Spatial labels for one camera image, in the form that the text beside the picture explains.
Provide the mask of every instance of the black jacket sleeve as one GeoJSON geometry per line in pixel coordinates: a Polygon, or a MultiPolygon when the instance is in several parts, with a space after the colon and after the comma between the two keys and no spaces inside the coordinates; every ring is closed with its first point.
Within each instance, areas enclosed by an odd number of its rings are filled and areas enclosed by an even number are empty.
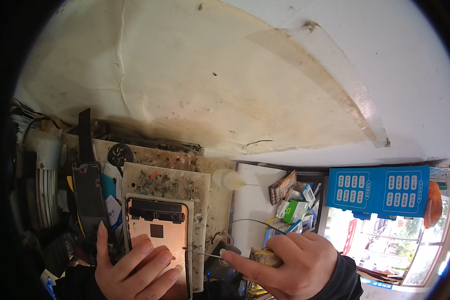
{"type": "Polygon", "coordinates": [[[310,300],[357,300],[363,294],[355,261],[348,256],[337,255],[330,281],[310,300]]]}

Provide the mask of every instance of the cable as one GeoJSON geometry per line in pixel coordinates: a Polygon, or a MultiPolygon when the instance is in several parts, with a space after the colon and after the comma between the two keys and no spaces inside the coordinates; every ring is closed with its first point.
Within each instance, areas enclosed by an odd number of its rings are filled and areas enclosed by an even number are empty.
{"type": "Polygon", "coordinates": [[[25,130],[23,131],[23,136],[21,138],[21,143],[25,143],[25,138],[27,137],[27,133],[30,130],[30,127],[33,125],[33,123],[38,122],[38,121],[42,121],[42,120],[48,120],[51,123],[53,123],[55,125],[56,128],[60,129],[60,127],[57,125],[57,123],[55,123],[54,120],[52,120],[51,117],[48,116],[44,116],[44,117],[36,117],[33,120],[30,121],[30,123],[28,123],[27,127],[25,128],[25,130]]]}
{"type": "Polygon", "coordinates": [[[258,223],[261,223],[261,224],[265,224],[265,225],[267,225],[268,227],[270,227],[271,229],[280,232],[281,234],[286,234],[284,231],[281,231],[281,230],[279,230],[279,229],[277,229],[277,228],[275,228],[275,227],[273,227],[273,226],[270,226],[270,224],[267,224],[267,223],[262,222],[262,221],[254,220],[254,219],[238,219],[238,220],[234,220],[232,223],[235,223],[235,222],[238,222],[238,221],[243,221],[243,220],[255,221],[255,222],[258,222],[258,223]]]}

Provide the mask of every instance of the white plastic bottle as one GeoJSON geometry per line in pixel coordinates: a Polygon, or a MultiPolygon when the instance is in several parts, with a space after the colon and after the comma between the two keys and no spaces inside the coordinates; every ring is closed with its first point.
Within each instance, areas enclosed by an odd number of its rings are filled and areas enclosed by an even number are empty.
{"type": "Polygon", "coordinates": [[[247,185],[242,176],[234,170],[218,169],[213,172],[211,180],[224,189],[229,191],[238,190],[247,185]]]}

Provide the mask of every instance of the dirty work surface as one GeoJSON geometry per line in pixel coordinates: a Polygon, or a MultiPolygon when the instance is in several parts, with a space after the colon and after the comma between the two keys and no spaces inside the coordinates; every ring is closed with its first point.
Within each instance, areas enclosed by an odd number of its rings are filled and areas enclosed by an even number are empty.
{"type": "MultiPolygon", "coordinates": [[[[123,196],[146,193],[158,197],[193,200],[192,249],[204,251],[210,174],[125,163],[123,196]]],[[[193,291],[204,288],[204,256],[192,254],[193,291]]]]}
{"type": "MultiPolygon", "coordinates": [[[[116,142],[92,139],[96,159],[103,165],[107,161],[108,151],[116,142]]],[[[78,136],[63,134],[62,143],[67,145],[67,154],[78,151],[78,136]]],[[[208,158],[193,154],[170,152],[159,149],[129,145],[133,151],[134,162],[161,168],[213,174],[217,169],[235,169],[235,162],[227,159],[208,158]]],[[[208,216],[206,226],[205,252],[210,254],[219,241],[225,241],[228,230],[228,218],[232,192],[210,182],[208,194],[208,216]]]]}

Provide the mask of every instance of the smartphone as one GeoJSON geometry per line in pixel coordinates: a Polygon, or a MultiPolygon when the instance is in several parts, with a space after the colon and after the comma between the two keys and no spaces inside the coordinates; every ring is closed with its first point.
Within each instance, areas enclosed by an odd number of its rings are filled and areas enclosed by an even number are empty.
{"type": "Polygon", "coordinates": [[[78,225],[85,238],[97,241],[100,221],[108,231],[108,243],[113,243],[114,233],[108,220],[107,206],[102,195],[100,163],[97,161],[72,164],[73,194],[78,212],[78,225]]]}
{"type": "MultiPolygon", "coordinates": [[[[174,259],[159,276],[176,265],[181,265],[183,268],[177,282],[162,299],[191,299],[189,254],[183,249],[187,248],[189,243],[188,207],[179,202],[130,197],[125,202],[124,213],[126,215],[126,248],[128,251],[148,237],[155,249],[165,249],[166,247],[174,256],[174,259]]],[[[139,264],[137,268],[141,268],[144,264],[145,262],[139,264]]]]}

